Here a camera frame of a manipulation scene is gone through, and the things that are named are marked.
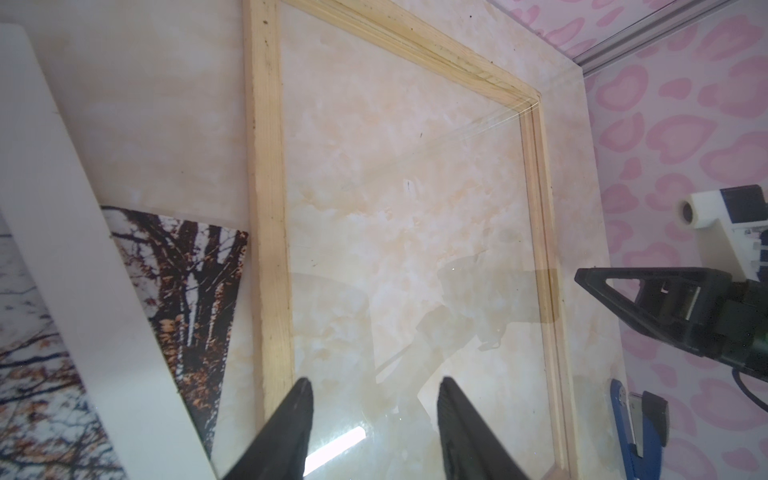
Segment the white board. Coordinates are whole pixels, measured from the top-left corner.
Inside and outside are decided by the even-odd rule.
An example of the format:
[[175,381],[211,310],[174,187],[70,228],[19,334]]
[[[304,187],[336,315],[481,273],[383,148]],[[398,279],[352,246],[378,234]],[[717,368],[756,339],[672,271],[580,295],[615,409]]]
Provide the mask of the white board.
[[0,210],[123,469],[215,478],[22,27],[0,65]]

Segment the black cable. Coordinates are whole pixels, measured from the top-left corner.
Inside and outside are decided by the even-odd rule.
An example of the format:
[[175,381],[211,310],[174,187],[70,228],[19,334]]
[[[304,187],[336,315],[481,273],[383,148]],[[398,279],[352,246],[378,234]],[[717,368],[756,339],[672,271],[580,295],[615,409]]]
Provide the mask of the black cable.
[[752,393],[746,385],[744,385],[744,382],[741,381],[741,373],[739,373],[738,370],[733,369],[733,381],[736,382],[736,384],[739,386],[739,389],[741,389],[742,392],[744,392],[744,395],[746,395],[750,400],[755,402],[755,405],[759,406],[761,409],[768,412],[768,404],[766,404],[763,400],[760,400],[755,396],[754,393]]

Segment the blue stapler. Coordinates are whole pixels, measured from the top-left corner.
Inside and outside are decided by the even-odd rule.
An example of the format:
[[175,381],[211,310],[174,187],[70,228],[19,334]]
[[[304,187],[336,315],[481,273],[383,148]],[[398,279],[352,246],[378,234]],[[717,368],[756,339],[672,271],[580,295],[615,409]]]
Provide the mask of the blue stapler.
[[669,439],[669,404],[650,392],[626,395],[611,381],[611,404],[627,480],[659,480],[661,452]]

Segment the pink leopard print wallpaper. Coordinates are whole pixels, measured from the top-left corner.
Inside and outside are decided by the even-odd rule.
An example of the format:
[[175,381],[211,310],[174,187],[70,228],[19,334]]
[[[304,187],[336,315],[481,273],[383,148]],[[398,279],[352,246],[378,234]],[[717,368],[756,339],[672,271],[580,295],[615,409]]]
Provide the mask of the pink leopard print wallpaper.
[[673,0],[488,0],[573,58]]
[[[611,264],[699,266],[693,236],[674,223],[677,200],[768,187],[768,2],[736,2],[586,88]],[[663,480],[768,478],[768,414],[730,369],[623,325],[622,342],[630,390],[670,403]],[[768,384],[744,379],[768,399]]]

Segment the glass pane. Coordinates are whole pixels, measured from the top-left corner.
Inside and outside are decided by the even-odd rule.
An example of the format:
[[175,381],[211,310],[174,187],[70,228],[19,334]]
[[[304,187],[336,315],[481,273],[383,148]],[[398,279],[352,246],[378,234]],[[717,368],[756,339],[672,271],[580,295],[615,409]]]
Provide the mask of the glass pane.
[[443,376],[542,477],[554,451],[517,113],[294,8],[281,15],[310,454],[365,432],[310,478],[444,478]]

